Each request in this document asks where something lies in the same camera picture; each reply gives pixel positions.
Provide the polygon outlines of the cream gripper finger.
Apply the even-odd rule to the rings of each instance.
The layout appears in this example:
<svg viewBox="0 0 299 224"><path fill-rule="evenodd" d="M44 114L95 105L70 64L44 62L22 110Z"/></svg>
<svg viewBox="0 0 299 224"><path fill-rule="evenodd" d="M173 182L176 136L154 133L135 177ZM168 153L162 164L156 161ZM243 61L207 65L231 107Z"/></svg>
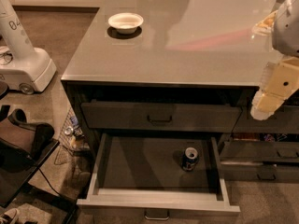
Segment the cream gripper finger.
<svg viewBox="0 0 299 224"><path fill-rule="evenodd" d="M284 57L279 63L269 63L263 70L259 90L252 100L250 114L266 120L299 89L299 59Z"/></svg>
<svg viewBox="0 0 299 224"><path fill-rule="evenodd" d="M263 20L257 22L251 29L255 35L271 35L277 11L273 11Z"/></svg>

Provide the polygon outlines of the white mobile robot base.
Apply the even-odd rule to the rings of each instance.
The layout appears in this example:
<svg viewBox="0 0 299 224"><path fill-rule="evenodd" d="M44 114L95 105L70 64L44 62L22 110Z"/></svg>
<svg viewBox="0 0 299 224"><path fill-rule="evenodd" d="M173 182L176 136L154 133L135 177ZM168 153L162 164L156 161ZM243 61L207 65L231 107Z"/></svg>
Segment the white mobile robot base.
<svg viewBox="0 0 299 224"><path fill-rule="evenodd" d="M0 76L11 90L25 94L43 92L56 72L49 54L35 48L9 0L0 0L1 48Z"/></svg>

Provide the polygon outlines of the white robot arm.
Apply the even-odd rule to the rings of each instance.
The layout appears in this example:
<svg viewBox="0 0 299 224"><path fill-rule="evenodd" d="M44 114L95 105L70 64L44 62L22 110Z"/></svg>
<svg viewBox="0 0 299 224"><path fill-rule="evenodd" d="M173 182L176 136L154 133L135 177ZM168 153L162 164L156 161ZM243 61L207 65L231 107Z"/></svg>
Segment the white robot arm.
<svg viewBox="0 0 299 224"><path fill-rule="evenodd" d="M257 35L270 35L273 49L283 57L263 70L250 114L265 120L299 90L299 0L277 0L272 12L252 28Z"/></svg>

